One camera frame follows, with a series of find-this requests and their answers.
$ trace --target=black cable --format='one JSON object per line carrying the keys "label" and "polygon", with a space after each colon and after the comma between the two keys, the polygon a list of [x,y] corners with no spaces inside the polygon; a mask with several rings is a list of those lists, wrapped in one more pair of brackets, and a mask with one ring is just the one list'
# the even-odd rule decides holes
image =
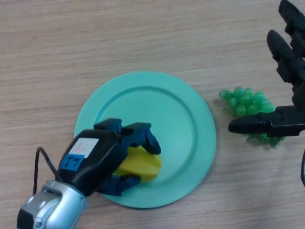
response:
{"label": "black cable", "polygon": [[303,153],[303,158],[302,158],[302,165],[301,165],[301,180],[302,180],[302,183],[305,187],[305,174],[304,174],[304,166],[305,166],[305,150],[304,150],[304,153]]}
{"label": "black cable", "polygon": [[39,155],[40,152],[42,153],[44,159],[46,160],[49,168],[52,170],[53,174],[55,175],[56,179],[59,181],[62,181],[62,178],[59,176],[56,168],[52,164],[48,154],[42,147],[38,147],[36,150],[36,156],[35,156],[35,168],[34,168],[34,185],[33,185],[33,195],[37,192],[37,179],[38,179],[38,162],[39,162]]}

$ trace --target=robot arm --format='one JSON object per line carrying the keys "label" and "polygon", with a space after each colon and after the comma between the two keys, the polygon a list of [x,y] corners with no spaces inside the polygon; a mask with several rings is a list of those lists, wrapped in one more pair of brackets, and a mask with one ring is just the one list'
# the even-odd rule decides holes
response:
{"label": "robot arm", "polygon": [[18,229],[73,229],[87,207],[86,198],[94,192],[120,196],[139,184],[140,178],[113,175],[127,157],[129,146],[142,146],[151,154],[160,154],[158,141],[150,132],[151,125],[135,123],[122,127],[120,119],[107,119],[84,130],[71,142],[63,154],[59,169],[36,194],[39,150],[36,154],[33,196],[21,207]]}

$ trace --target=wood grain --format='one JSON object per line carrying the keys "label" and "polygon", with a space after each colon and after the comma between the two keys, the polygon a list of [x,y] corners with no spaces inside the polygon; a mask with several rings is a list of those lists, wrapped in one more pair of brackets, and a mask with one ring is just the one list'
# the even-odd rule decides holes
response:
{"label": "wood grain", "polygon": [[[293,0],[305,12],[303,0]],[[285,38],[279,0],[0,0],[0,227],[16,228],[31,195],[34,153],[57,164],[89,95],[136,70],[180,77],[209,104],[217,125],[213,168],[184,199],[164,208],[123,208],[89,198],[79,229],[301,229],[303,135],[276,149],[227,131],[215,101],[237,85],[291,104],[266,45]],[[53,176],[40,163],[39,187]]]}

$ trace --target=plate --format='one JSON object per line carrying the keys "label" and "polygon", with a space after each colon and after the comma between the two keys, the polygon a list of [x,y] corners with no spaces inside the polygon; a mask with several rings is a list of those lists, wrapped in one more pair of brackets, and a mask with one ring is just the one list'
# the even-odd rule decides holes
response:
{"label": "plate", "polygon": [[181,79],[160,72],[132,72],[99,87],[78,116],[74,136],[107,118],[122,125],[152,124],[161,146],[160,174],[147,184],[106,198],[132,208],[173,203],[196,188],[207,174],[216,150],[213,116],[203,98]]}

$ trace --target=yellow plastic banana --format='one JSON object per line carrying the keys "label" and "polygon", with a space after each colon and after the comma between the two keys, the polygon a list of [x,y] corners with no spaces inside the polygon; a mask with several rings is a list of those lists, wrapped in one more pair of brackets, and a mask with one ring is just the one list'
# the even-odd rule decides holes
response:
{"label": "yellow plastic banana", "polygon": [[128,155],[120,167],[115,171],[118,176],[138,175],[141,183],[155,179],[161,170],[162,161],[159,155],[148,153],[142,146],[129,147]]}

